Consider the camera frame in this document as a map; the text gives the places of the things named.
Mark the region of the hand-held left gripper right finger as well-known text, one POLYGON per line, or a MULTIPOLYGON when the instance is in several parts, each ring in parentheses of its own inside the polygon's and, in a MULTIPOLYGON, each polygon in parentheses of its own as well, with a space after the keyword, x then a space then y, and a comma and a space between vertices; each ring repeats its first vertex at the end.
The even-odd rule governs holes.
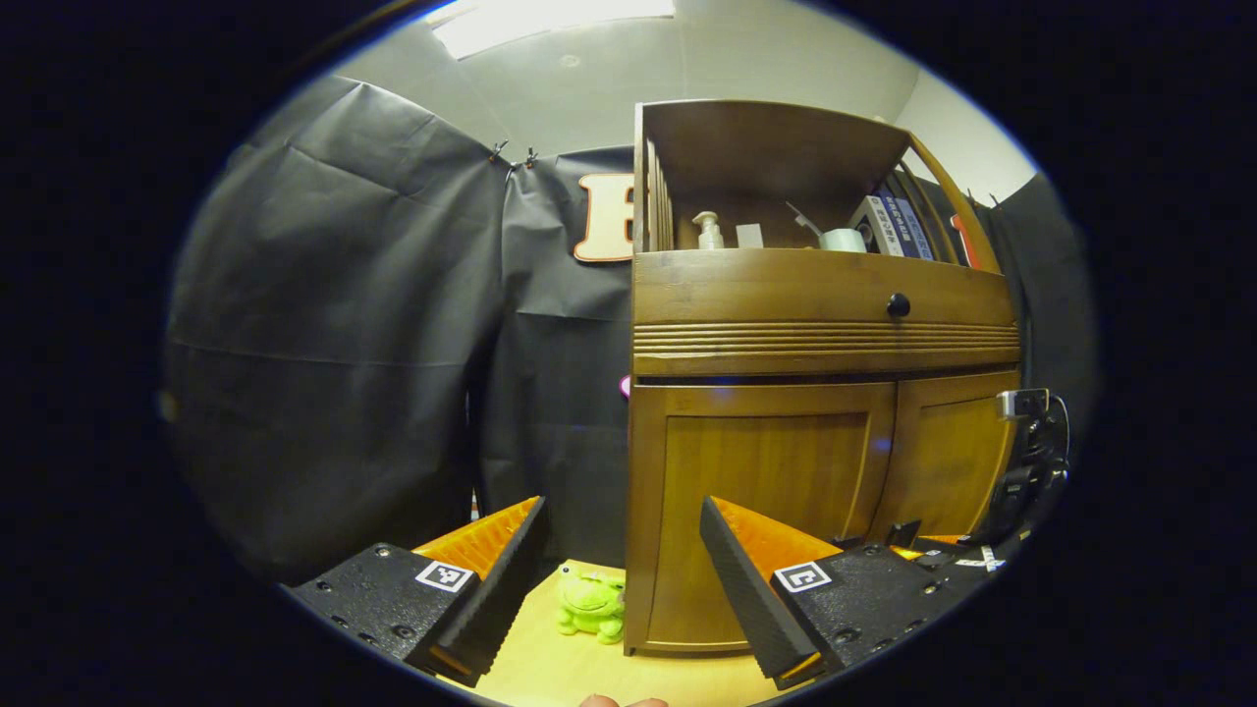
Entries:
POLYGON ((933 626, 988 574, 948 574, 908 550, 918 523, 885 542, 822 540, 714 496, 699 533, 757 664, 779 689, 830 679, 933 626))

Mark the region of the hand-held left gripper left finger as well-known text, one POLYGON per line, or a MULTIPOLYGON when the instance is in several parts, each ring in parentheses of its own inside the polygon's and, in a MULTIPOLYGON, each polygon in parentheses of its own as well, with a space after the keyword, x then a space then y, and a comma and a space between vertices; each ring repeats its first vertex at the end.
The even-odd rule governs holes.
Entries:
POLYGON ((377 542, 287 587, 351 640, 465 687, 491 671, 549 537, 546 497, 417 548, 377 542))

